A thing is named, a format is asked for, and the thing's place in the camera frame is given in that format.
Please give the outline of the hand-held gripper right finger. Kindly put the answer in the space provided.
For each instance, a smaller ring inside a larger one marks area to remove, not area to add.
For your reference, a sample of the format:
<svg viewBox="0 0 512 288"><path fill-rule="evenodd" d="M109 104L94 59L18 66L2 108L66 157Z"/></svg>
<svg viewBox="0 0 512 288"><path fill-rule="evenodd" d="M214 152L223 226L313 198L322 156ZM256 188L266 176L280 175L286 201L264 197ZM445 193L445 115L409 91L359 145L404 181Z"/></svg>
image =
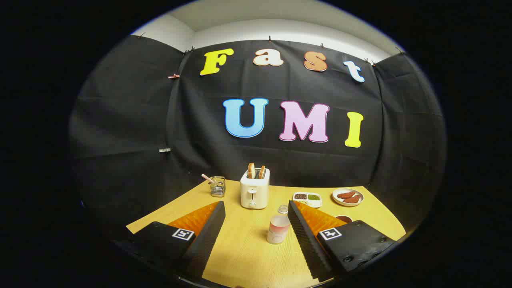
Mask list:
<svg viewBox="0 0 512 288"><path fill-rule="evenodd" d="M396 245L364 221L347 223L298 201L289 201L288 219L312 277L320 282L354 274Z"/></svg>

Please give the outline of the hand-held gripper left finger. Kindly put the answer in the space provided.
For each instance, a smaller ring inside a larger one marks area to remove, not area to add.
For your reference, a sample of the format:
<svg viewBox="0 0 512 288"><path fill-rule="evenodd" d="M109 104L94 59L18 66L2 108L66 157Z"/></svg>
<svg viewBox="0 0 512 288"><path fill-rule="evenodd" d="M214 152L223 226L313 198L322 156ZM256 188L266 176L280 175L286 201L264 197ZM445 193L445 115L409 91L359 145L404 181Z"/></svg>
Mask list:
<svg viewBox="0 0 512 288"><path fill-rule="evenodd" d="M120 248L171 280L201 280L225 217L224 202L216 201L173 221L152 221Z"/></svg>

